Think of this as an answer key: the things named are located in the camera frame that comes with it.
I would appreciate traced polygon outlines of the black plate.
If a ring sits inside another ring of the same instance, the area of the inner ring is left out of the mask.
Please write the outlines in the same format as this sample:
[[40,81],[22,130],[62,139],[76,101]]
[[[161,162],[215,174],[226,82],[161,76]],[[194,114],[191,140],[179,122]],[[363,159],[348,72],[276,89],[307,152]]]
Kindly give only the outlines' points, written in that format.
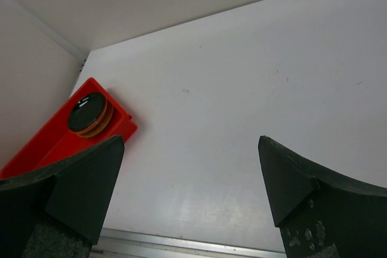
[[107,101],[100,92],[83,96],[72,108],[67,125],[71,132],[81,133],[93,128],[105,114]]

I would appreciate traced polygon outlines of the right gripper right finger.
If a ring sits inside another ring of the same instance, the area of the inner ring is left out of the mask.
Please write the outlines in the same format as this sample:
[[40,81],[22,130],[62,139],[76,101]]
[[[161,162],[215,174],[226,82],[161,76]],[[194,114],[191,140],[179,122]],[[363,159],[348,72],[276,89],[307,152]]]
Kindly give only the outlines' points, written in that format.
[[275,227],[287,257],[386,257],[386,189],[258,142]]

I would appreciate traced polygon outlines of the yellow brown patterned plate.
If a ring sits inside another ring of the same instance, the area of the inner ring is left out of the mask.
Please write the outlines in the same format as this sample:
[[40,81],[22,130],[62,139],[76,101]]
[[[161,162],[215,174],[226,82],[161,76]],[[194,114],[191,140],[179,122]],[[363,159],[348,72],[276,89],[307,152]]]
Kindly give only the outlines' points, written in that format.
[[82,134],[77,134],[78,136],[82,138],[91,138],[95,137],[99,133],[101,133],[104,128],[107,127],[108,123],[111,121],[112,115],[114,112],[114,108],[112,105],[108,105],[106,109],[106,114],[103,116],[103,118],[99,121],[98,124],[96,124],[90,131],[82,133]]

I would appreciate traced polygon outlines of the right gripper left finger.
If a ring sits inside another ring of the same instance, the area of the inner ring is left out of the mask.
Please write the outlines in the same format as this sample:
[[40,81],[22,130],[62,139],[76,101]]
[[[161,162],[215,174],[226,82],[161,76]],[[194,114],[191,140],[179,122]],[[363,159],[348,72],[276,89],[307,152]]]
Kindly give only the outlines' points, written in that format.
[[1,180],[1,257],[88,257],[123,160],[119,135]]

